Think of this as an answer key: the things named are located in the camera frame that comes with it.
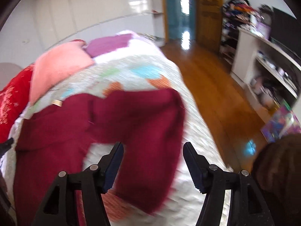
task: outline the television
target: television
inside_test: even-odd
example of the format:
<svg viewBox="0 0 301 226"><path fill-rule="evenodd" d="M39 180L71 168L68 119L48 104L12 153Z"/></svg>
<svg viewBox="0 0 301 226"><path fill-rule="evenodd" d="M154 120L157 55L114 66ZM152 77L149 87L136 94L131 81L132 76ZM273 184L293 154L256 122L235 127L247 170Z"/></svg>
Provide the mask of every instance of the television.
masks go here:
<svg viewBox="0 0 301 226"><path fill-rule="evenodd" d="M280 46L300 64L301 24L293 16L273 7L270 41Z"/></svg>

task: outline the white quilt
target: white quilt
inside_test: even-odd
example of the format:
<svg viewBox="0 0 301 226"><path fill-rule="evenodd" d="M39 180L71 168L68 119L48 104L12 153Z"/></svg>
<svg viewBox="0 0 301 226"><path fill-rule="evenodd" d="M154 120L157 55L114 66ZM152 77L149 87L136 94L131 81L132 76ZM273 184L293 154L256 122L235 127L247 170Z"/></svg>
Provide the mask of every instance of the white quilt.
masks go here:
<svg viewBox="0 0 301 226"><path fill-rule="evenodd" d="M54 99L64 101L65 98L89 93L104 98L104 90L110 84L119 82L125 91L154 90L156 87L149 79L166 78L172 88L177 90L186 107L183 144L191 142L198 154L204 155L210 164L221 169L226 167L219 155L207 125L198 112L195 101L185 86L178 67L169 61L150 41L134 34L129 47L94 58L96 64L84 69L49 90L33 107L27 107L11 129L10 137L15 140L14 147L22 127L23 118L29 119L34 113L49 106ZM9 199L13 203L13 181L16 164L14 147L4 157L3 177L8 186ZM102 155L108 154L112 146L94 144L91 146L83 169L97 164ZM112 225L195 225L205 195L195 187L183 157L177 167L171 192L162 208L150 216L138 209L128 218L111 223ZM226 191L224 210L220 225L226 225L230 204L230 191Z"/></svg>

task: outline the red cloth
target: red cloth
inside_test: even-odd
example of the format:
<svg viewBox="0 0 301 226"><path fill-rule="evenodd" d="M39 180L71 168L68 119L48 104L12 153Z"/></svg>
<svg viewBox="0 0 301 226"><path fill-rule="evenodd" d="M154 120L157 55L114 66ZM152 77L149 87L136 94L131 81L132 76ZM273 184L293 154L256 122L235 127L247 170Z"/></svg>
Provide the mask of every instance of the red cloth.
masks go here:
<svg viewBox="0 0 301 226"><path fill-rule="evenodd" d="M34 64L23 69L0 91L0 143L4 143L12 125L28 103Z"/></svg>
<svg viewBox="0 0 301 226"><path fill-rule="evenodd" d="M92 143L121 141L125 153L117 195L146 213L164 201L179 160L184 106L173 89L115 91L106 99L67 98L24 120L16 147L14 199L18 225L30 225L54 178L76 173Z"/></svg>

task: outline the hardwood floor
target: hardwood floor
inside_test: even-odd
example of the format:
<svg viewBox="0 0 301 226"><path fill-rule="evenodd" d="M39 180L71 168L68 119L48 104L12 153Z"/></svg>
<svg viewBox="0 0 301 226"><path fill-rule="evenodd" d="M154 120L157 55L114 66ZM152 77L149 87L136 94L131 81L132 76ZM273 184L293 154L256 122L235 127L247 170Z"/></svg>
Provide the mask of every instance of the hardwood floor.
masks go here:
<svg viewBox="0 0 301 226"><path fill-rule="evenodd" d="M260 132L264 122L249 105L243 89L214 53L192 42L189 50L180 41L161 48L183 75L195 98L225 164L234 171L251 171L253 160L266 141Z"/></svg>

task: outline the purple cloth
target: purple cloth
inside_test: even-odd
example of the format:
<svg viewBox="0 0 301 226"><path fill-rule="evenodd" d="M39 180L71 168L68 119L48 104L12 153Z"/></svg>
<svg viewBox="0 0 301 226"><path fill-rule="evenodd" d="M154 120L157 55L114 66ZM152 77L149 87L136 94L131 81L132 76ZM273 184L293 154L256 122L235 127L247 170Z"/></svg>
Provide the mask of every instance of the purple cloth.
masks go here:
<svg viewBox="0 0 301 226"><path fill-rule="evenodd" d="M132 34L116 35L97 38L92 40L86 47L86 53L91 58L115 51L118 48L128 47L128 42L132 39Z"/></svg>

